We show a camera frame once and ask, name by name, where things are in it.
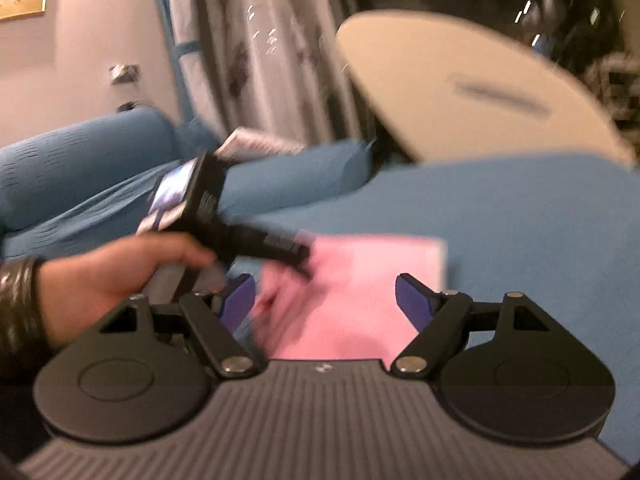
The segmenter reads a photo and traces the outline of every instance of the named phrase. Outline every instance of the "gray gripper base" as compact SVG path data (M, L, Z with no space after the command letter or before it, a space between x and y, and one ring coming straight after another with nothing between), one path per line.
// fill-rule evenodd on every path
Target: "gray gripper base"
M522 449L477 436L426 384L376 361L274 361L224 383L168 436L127 447L56 439L20 469L35 480L614 480L627 467L593 439Z

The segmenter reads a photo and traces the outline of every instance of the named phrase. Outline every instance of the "cloth fold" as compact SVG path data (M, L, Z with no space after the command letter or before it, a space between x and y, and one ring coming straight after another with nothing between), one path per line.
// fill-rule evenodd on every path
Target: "cloth fold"
M252 310L255 341L271 359L379 358L389 367L417 334L396 305L396 277L408 272L442 290L446 253L438 238L318 237L311 282L265 264Z

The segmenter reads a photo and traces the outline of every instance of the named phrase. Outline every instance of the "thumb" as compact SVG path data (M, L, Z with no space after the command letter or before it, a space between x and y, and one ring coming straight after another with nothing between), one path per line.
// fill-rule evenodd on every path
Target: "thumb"
M145 233L139 235L142 251L157 267L168 263L182 263L195 269L208 267L216 261L216 254L200 245L185 233Z

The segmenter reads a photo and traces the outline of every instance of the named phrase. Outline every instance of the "device screen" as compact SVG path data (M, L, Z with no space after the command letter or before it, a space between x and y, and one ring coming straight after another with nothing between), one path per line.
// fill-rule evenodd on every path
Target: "device screen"
M164 176L149 209L150 213L158 210L167 211L184 200L196 162L194 158Z

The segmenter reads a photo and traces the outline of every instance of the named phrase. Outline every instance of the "human hand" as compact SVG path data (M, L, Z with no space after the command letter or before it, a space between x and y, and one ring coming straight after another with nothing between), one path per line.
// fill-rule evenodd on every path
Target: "human hand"
M38 272L37 293L50 346L71 343L139 292L160 265L175 262L201 269L215 259L213 252L187 234L147 233L44 263Z

